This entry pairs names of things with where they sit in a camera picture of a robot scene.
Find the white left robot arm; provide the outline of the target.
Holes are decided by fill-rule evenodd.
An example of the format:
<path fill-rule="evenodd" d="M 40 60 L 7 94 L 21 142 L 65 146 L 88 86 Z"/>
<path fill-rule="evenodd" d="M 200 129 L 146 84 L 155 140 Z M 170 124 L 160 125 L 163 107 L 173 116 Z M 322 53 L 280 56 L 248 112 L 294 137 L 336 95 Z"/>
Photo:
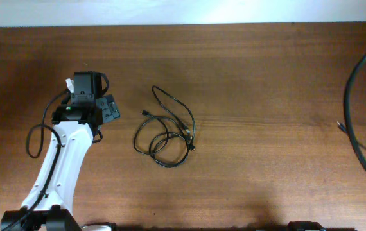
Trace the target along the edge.
<path fill-rule="evenodd" d="M 102 140 L 101 125 L 120 117 L 109 80 L 96 71 L 75 72 L 52 113 L 51 139 L 39 175 L 19 210 L 6 211 L 1 230 L 82 230 L 73 217 L 73 198 L 88 149 Z"/>

